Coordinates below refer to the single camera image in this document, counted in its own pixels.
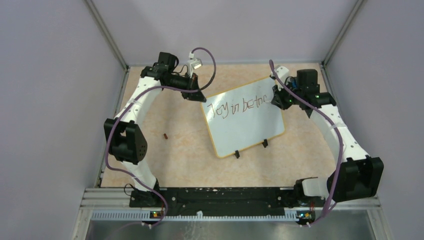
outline white wall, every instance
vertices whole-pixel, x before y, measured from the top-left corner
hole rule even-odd
[[[396,239],[422,239],[424,1],[368,1],[330,63],[355,138],[384,162],[378,195]]]
[[[129,65],[194,47],[219,63],[318,62],[356,0],[94,0]],[[202,60],[210,62],[208,57]]]
[[[123,71],[82,0],[0,3],[0,239],[69,239]]]

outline black stand foot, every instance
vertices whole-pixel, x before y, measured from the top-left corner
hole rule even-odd
[[[264,139],[262,145],[264,148],[266,148],[268,146],[268,140]]]

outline purple cable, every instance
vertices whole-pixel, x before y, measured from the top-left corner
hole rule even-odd
[[[294,92],[292,92],[284,83],[283,81],[281,81],[281,79],[278,77],[278,75],[276,74],[276,71],[274,69],[274,62],[272,60],[269,60],[269,66],[271,67],[271,71],[272,74],[274,74],[275,78],[277,79],[277,81],[279,82],[279,84],[281,84],[281,86],[290,94],[292,95],[295,99],[297,99],[299,102],[305,104],[306,106],[308,106],[309,108],[311,108],[312,110],[316,111],[317,113],[319,113],[321,116],[323,116],[325,118],[325,120],[327,120],[331,126],[335,126],[335,123],[331,120],[331,118],[329,118],[327,115],[325,115],[322,111],[320,111],[318,108],[312,106],[309,102],[303,100],[300,96],[296,95]],[[324,207],[322,208],[322,213],[321,216],[325,217],[327,215],[327,213],[329,213],[333,207],[331,209],[329,209],[330,207],[330,203],[331,200],[333,199],[333,195],[334,195],[334,191],[336,188],[336,183],[337,183],[337,179],[339,177],[339,172],[340,172],[340,166],[342,164],[342,157],[343,157],[343,140],[342,140],[342,135],[340,134],[339,129],[337,128],[337,126],[334,128],[335,134],[337,135],[338,138],[338,157],[337,157],[337,164],[335,167],[335,171],[334,171],[334,177],[333,177],[333,181],[331,184],[331,189],[329,192],[329,196],[327,198],[327,200],[324,203]]]
[[[210,77],[209,82],[207,82],[206,85],[204,85],[200,88],[200,91],[201,91],[201,90],[204,90],[207,87],[209,87],[209,85],[211,85],[212,81],[214,80],[215,74],[217,73],[217,63],[215,62],[214,56],[212,55],[212,53],[208,49],[206,49],[204,47],[196,47],[195,49],[191,50],[191,53],[194,53],[196,50],[203,50],[203,51],[207,52],[209,54],[210,58],[212,59],[212,63],[213,63],[213,74]]]
[[[171,87],[171,86],[153,86],[151,88],[148,88],[146,90],[144,90],[142,93],[140,93],[138,96],[135,97],[134,101],[137,101],[138,99],[140,99],[144,94],[146,94],[147,92],[154,90],[154,89],[171,89],[174,91],[179,91],[179,92],[183,92],[183,93],[196,93],[199,90],[184,90],[184,89],[179,89],[176,87]],[[152,193],[156,194],[162,201],[163,204],[165,205],[165,211],[163,216],[160,217],[159,221],[157,221],[156,223],[152,224],[151,227],[155,227],[157,226],[160,222],[162,222],[162,220],[164,219],[164,217],[167,215],[168,212],[168,203],[165,200],[164,196],[162,196],[159,192],[153,190],[152,188],[148,187],[147,185],[145,185],[142,181],[140,181],[140,179],[138,179],[134,174],[132,174],[131,172],[124,170],[124,169],[120,169],[120,168],[114,168],[109,164],[109,148],[111,147],[111,140],[112,140],[112,136],[114,135],[115,129],[117,128],[118,123],[121,121],[121,119],[124,117],[124,115],[127,113],[127,111],[134,105],[134,103],[130,103],[128,105],[128,107],[122,112],[122,114],[117,118],[117,120],[115,121],[115,123],[112,126],[112,129],[110,130],[109,133],[109,137],[107,138],[107,142],[106,142],[106,150],[104,152],[104,162],[106,163],[106,167],[112,171],[118,171],[118,172],[122,172],[125,174],[130,175],[131,177],[133,177],[137,183],[139,183],[141,186],[145,187],[147,190],[151,191]],[[117,229],[116,231],[114,231],[111,235],[109,235],[107,238],[109,238],[110,236],[112,236],[113,234],[115,234],[117,231],[123,229],[123,227],[120,227],[119,229]]]

